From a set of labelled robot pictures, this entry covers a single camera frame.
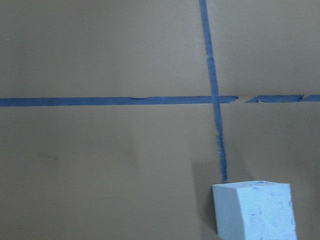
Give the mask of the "light blue foam block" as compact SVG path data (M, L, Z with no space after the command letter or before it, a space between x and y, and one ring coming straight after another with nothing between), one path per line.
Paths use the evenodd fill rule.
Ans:
M296 240L291 186L270 181L212 185L217 234L223 240Z

